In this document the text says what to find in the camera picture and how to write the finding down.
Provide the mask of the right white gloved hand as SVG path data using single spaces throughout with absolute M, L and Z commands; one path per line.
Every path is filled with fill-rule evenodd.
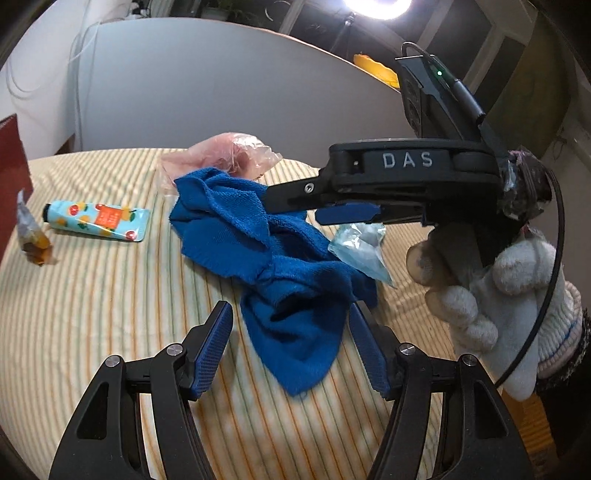
M 433 230 L 407 253 L 408 273 L 427 287 L 427 307 L 449 325 L 456 354 L 477 356 L 494 379 L 508 374 L 504 389 L 517 401 L 565 367 L 583 335 L 581 294 L 559 276 L 538 334 L 517 368 L 509 368 L 542 307 L 555 256 L 544 238 L 526 234 L 485 267 L 462 228 Z

